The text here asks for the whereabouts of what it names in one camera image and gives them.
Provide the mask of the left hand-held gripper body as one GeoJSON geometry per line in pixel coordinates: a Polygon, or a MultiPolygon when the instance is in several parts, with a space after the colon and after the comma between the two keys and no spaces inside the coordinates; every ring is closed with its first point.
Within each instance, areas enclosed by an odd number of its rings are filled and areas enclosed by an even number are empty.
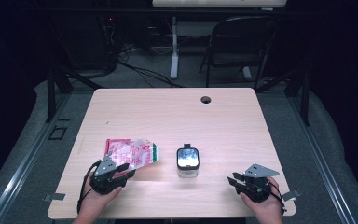
{"type": "Polygon", "coordinates": [[[90,186],[98,193],[105,195],[113,191],[118,187],[124,188],[127,179],[123,176],[115,177],[117,171],[116,163],[110,156],[105,156],[101,162],[97,165],[97,169],[94,171],[90,186]]]}

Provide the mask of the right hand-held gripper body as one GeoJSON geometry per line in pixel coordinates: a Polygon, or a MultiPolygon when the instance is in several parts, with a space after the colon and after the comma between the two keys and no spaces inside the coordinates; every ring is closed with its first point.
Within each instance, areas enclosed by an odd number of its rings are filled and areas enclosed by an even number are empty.
{"type": "Polygon", "coordinates": [[[254,203],[262,203],[270,195],[280,199],[276,193],[272,192],[271,188],[275,185],[269,181],[269,177],[280,174],[278,171],[254,163],[241,174],[244,176],[244,181],[236,179],[240,184],[236,188],[239,195],[241,193],[246,194],[254,203]]]}

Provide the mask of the red and white snack bag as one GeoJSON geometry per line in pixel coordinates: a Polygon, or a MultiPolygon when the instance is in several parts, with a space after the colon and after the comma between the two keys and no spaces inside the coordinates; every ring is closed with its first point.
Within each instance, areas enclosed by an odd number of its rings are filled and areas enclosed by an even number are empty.
{"type": "Polygon", "coordinates": [[[139,169],[159,160],[159,148],[150,140],[107,139],[105,155],[116,165],[127,163],[130,170],[139,169]]]}

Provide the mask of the clear jar with black lid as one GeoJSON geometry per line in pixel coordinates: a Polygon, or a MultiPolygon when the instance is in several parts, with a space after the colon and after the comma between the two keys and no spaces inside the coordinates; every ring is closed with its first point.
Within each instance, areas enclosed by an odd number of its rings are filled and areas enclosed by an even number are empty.
{"type": "Polygon", "coordinates": [[[193,178],[199,173],[200,154],[190,144],[184,144],[176,151],[176,166],[178,176],[181,178],[193,178]]]}

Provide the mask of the person's left hand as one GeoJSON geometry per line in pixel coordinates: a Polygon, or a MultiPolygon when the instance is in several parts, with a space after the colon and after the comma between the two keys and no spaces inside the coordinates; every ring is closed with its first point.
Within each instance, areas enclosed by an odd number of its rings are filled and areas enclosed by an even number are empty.
{"type": "Polygon", "coordinates": [[[82,217],[97,218],[103,212],[105,207],[119,195],[122,191],[122,187],[118,187],[110,193],[102,195],[90,186],[91,177],[92,175],[87,177],[83,190],[79,215],[82,217]]]}

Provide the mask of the person's right hand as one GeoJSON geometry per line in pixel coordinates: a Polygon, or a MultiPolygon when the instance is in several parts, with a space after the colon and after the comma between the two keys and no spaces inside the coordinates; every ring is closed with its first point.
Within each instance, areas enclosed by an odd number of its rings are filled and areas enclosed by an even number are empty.
{"type": "Polygon", "coordinates": [[[254,212],[255,217],[281,217],[282,218],[281,203],[273,195],[270,195],[262,203],[254,203],[244,193],[241,193],[240,197],[243,203],[254,212]]]}

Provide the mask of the grey tape piece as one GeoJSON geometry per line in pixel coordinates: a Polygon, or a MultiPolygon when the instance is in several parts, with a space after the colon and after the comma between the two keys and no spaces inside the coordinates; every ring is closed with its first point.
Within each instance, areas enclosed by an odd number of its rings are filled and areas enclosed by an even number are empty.
{"type": "Polygon", "coordinates": [[[53,194],[46,194],[43,197],[44,202],[51,203],[52,201],[62,201],[64,199],[65,195],[62,193],[53,193],[53,194]]]}
{"type": "Polygon", "coordinates": [[[289,192],[286,192],[282,195],[282,199],[287,201],[294,201],[297,197],[301,195],[301,192],[298,189],[291,190],[289,192]]]}

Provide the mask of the black metal stand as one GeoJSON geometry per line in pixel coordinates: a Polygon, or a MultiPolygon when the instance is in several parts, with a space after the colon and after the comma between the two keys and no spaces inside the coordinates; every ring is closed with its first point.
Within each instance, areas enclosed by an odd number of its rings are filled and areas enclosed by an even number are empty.
{"type": "Polygon", "coordinates": [[[47,87],[48,87],[48,117],[47,122],[51,122],[56,114],[56,89],[59,89],[64,94],[70,94],[73,91],[73,86],[69,78],[74,78],[77,81],[85,84],[86,86],[98,90],[102,86],[81,76],[78,72],[70,69],[64,65],[55,65],[50,68],[47,74],[47,87]]]}
{"type": "Polygon", "coordinates": [[[308,68],[295,68],[280,77],[273,78],[267,84],[257,87],[255,91],[257,93],[267,91],[286,79],[289,80],[289,83],[284,94],[286,97],[295,97],[301,92],[299,115],[303,123],[309,126],[310,71],[308,68]]]}

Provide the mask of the white desk leg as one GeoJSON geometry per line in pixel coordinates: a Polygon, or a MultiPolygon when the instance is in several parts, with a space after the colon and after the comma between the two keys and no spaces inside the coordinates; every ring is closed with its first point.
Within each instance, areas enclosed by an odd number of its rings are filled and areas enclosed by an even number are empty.
{"type": "Polygon", "coordinates": [[[177,21],[176,18],[172,18],[172,63],[170,78],[178,78],[179,67],[179,54],[178,54],[178,41],[177,41],[177,21]]]}

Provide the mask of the dark equipment with red light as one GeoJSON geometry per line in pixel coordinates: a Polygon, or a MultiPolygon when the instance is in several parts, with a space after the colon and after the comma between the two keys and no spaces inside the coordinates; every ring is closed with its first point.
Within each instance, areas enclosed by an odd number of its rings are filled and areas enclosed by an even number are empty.
{"type": "Polygon", "coordinates": [[[65,42],[73,65],[79,70],[101,70],[111,73],[117,59],[108,50],[95,16],[71,16],[67,19],[65,42]]]}

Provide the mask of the black folding chair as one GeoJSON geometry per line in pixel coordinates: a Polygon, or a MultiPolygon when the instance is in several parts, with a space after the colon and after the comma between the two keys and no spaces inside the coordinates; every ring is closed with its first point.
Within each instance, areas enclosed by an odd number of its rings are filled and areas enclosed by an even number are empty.
{"type": "Polygon", "coordinates": [[[271,45],[279,28],[269,16],[236,16],[218,22],[212,29],[199,72],[206,66],[205,86],[211,83],[211,68],[256,67],[252,79],[258,86],[271,45]]]}

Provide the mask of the white desk top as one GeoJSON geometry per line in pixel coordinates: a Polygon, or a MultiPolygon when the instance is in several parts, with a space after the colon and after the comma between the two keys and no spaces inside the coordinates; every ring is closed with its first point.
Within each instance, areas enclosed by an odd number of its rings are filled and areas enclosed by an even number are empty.
{"type": "Polygon", "coordinates": [[[152,0],[154,7],[285,7],[287,0],[152,0]]]}

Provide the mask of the aluminium floor rail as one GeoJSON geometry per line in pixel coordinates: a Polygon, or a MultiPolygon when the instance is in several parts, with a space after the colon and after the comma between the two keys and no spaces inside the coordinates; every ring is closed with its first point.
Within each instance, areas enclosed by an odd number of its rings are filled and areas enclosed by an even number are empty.
{"type": "Polygon", "coordinates": [[[0,224],[57,224],[48,209],[78,128],[73,101],[72,95],[61,96],[49,122],[45,100],[37,101],[0,172],[0,224]]]}
{"type": "Polygon", "coordinates": [[[295,112],[295,117],[298,120],[303,133],[306,135],[310,144],[310,154],[317,167],[318,174],[321,176],[324,186],[328,192],[328,195],[336,208],[337,214],[342,224],[357,224],[356,220],[348,207],[347,201],[334,178],[327,161],[324,158],[324,154],[321,151],[320,145],[317,142],[312,129],[309,125],[306,125],[300,115],[300,104],[296,98],[289,97],[288,102],[295,112]]]}

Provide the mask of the black frame crossbar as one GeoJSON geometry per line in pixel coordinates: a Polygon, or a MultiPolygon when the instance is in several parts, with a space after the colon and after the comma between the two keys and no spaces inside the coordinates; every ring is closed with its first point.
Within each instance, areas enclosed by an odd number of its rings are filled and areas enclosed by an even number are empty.
{"type": "Polygon", "coordinates": [[[315,11],[266,11],[250,9],[224,10],[221,8],[200,8],[200,9],[180,9],[180,8],[144,8],[144,9],[79,9],[79,8],[26,8],[34,13],[75,13],[75,14],[115,14],[123,16],[147,15],[147,16],[213,16],[213,15],[277,15],[277,16],[313,16],[323,15],[322,12],[315,11]]]}

